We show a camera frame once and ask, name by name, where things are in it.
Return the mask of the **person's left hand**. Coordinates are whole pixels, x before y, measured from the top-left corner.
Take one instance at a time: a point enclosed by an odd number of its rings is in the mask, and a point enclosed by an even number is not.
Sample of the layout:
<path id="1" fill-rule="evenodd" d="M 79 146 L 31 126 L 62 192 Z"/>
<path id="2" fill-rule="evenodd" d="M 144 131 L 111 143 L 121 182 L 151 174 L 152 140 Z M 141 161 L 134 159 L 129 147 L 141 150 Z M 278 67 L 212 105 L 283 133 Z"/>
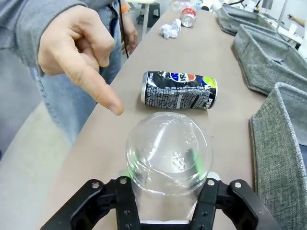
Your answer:
<path id="1" fill-rule="evenodd" d="M 128 11 L 123 12 L 121 18 L 122 54 L 132 54 L 138 45 L 138 32 Z"/>

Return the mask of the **person's right hand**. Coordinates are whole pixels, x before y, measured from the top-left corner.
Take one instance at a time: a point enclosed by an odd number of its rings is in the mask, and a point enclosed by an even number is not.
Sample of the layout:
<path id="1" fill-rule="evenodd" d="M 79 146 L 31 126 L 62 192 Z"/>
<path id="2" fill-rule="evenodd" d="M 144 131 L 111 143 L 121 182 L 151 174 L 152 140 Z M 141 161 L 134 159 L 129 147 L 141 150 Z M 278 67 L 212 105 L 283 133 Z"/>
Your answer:
<path id="1" fill-rule="evenodd" d="M 99 74 L 109 65 L 114 45 L 98 13 L 77 5 L 60 13 L 41 35 L 38 64 L 47 75 L 65 73 L 96 102 L 121 115 L 122 102 Z"/>

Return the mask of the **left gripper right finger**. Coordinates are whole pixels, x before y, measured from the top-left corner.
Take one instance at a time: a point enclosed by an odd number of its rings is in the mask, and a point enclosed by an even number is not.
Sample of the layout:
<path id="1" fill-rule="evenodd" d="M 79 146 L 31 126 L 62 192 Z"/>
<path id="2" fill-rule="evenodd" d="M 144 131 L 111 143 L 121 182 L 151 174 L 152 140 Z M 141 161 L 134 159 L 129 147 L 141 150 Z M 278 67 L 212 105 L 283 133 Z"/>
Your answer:
<path id="1" fill-rule="evenodd" d="M 186 230 L 211 230 L 216 210 L 221 210 L 237 230 L 280 230 L 282 227 L 246 181 L 230 184 L 207 178 Z"/>

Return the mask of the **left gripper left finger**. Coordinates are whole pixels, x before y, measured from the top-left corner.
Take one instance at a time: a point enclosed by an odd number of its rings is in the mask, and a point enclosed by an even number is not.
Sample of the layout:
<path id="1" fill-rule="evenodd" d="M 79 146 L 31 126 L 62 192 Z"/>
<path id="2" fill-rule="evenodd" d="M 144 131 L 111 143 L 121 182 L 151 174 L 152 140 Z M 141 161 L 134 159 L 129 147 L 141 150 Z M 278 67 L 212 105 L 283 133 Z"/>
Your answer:
<path id="1" fill-rule="evenodd" d="M 121 176 L 107 184 L 87 181 L 46 223 L 47 230 L 92 230 L 111 209 L 118 230 L 140 230 L 131 179 Z"/>

